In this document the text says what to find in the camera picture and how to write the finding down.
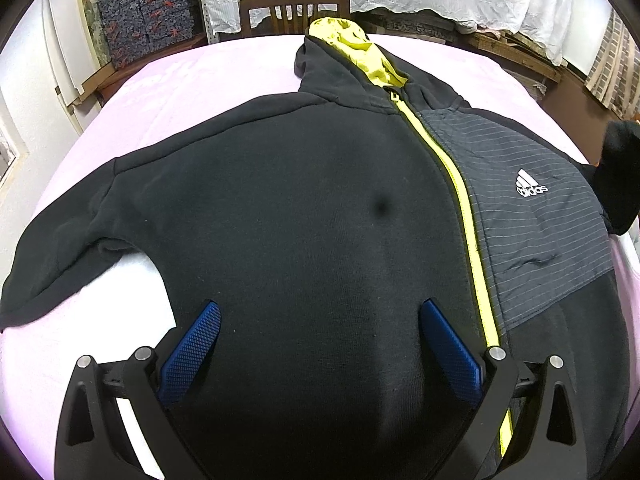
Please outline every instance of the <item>white logo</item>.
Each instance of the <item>white logo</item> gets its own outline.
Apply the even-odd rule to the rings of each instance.
[[[540,186],[535,179],[524,170],[518,172],[516,189],[522,196],[534,196],[549,191],[545,186]]]

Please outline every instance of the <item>metal pin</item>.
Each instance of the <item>metal pin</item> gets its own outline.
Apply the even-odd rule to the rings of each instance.
[[[88,365],[91,364],[91,356],[83,355],[81,358],[78,359],[76,364],[78,365],[79,368],[87,368]]]
[[[552,355],[549,358],[549,363],[553,368],[562,368],[562,366],[564,366],[564,361],[562,361],[562,358],[558,355]]]
[[[148,346],[141,346],[136,350],[134,355],[138,361],[145,361],[151,357],[151,348]]]
[[[496,361],[502,361],[505,357],[507,357],[507,352],[505,352],[499,346],[492,346],[491,348],[489,348],[489,355]]]

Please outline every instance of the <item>blue textured pad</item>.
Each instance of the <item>blue textured pad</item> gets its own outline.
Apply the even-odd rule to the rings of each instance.
[[[163,406],[182,399],[220,332],[220,309],[211,301],[191,325],[160,370],[158,400]]]
[[[476,408],[482,400],[480,367],[431,300],[422,304],[420,325],[453,393]]]

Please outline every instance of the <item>chair backrest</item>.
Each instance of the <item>chair backrest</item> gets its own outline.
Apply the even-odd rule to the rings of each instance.
[[[318,16],[318,5],[335,5],[338,18],[349,18],[351,0],[240,0],[240,34],[248,38],[252,34],[249,10],[266,9],[271,13],[271,25],[275,34],[304,34],[309,24]],[[280,8],[281,19],[278,19],[276,8]]]

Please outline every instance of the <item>pink tablecloth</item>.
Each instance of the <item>pink tablecloth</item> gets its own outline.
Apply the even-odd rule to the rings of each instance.
[[[513,118],[585,162],[526,90],[492,60],[409,38],[375,36],[374,41],[446,81],[472,106]],[[115,156],[158,142],[251,98],[296,91],[300,80],[293,63],[300,44],[300,36],[250,38],[148,65],[120,89],[76,142],[36,213]],[[631,307],[640,303],[640,274],[634,274],[623,245],[613,241],[612,250],[616,273],[624,277],[618,283],[633,336],[640,330],[640,311]],[[45,480],[53,478],[58,416],[76,359],[82,354],[92,354],[98,362],[125,359],[141,345],[156,345],[172,326],[160,275],[146,256],[135,254],[123,257],[42,319],[4,332],[0,416]],[[632,383],[636,386],[638,377],[640,369],[635,365]],[[159,478],[152,463],[143,465]]]

